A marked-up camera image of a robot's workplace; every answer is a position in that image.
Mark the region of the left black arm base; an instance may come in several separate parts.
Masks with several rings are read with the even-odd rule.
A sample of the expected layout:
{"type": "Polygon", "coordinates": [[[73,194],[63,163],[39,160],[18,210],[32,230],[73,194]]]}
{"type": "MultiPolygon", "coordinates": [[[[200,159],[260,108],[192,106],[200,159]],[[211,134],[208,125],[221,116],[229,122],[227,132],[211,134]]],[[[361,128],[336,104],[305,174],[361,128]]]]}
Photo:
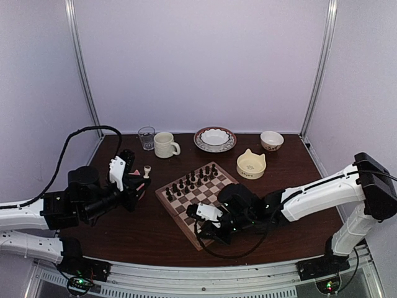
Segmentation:
{"type": "Polygon", "coordinates": [[[90,258],[64,257],[57,269],[73,276],[81,276],[93,281],[107,282],[110,273],[110,263],[90,258]]]}

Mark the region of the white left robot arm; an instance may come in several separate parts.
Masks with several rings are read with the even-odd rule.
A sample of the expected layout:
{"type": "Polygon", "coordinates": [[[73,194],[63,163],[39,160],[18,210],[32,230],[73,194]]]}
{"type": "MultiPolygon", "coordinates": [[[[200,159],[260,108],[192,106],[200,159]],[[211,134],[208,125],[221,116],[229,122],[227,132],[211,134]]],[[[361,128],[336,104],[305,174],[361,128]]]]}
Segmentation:
{"type": "Polygon", "coordinates": [[[100,217],[119,206],[132,212],[151,183],[151,167],[144,172],[122,171],[120,180],[101,187],[99,172],[82,166],[68,173],[64,191],[49,192],[27,206],[15,209],[1,205],[1,250],[24,257],[66,265],[75,275],[89,270],[80,242],[71,237],[47,238],[25,234],[26,229],[63,230],[80,222],[95,225],[100,217]]]}

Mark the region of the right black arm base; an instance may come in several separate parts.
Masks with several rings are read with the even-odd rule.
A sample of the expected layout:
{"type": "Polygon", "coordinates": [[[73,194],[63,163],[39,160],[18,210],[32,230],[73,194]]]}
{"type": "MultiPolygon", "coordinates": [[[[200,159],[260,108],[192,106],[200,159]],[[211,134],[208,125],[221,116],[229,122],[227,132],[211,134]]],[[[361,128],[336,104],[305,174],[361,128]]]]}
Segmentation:
{"type": "Polygon", "coordinates": [[[348,257],[340,256],[324,255],[297,263],[297,270],[301,281],[336,274],[349,268],[348,257]]]}

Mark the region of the white chess rook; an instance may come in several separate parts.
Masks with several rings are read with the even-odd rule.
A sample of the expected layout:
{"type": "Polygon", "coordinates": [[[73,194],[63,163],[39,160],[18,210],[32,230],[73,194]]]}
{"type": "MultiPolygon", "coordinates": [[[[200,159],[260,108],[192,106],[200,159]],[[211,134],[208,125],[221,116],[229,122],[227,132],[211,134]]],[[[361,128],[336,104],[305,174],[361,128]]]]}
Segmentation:
{"type": "Polygon", "coordinates": [[[151,172],[151,167],[149,165],[145,165],[144,166],[144,175],[143,178],[144,179],[149,179],[149,174],[151,172]]]}

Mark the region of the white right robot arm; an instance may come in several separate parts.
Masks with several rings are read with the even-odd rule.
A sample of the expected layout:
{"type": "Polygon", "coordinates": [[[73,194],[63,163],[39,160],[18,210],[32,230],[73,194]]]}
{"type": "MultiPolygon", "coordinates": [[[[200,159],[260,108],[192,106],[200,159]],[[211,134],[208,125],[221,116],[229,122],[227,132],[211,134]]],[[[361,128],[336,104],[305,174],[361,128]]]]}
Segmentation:
{"type": "Polygon", "coordinates": [[[229,244],[234,232],[257,227],[262,236],[279,225],[349,202],[357,204],[342,228],[331,236],[318,269],[331,274],[377,222],[396,215],[396,178],[362,152],[343,170],[312,183],[280,189],[263,198],[243,184],[229,184],[217,196],[220,207],[197,203],[186,214],[201,222],[194,228],[199,242],[212,239],[229,244]]]}

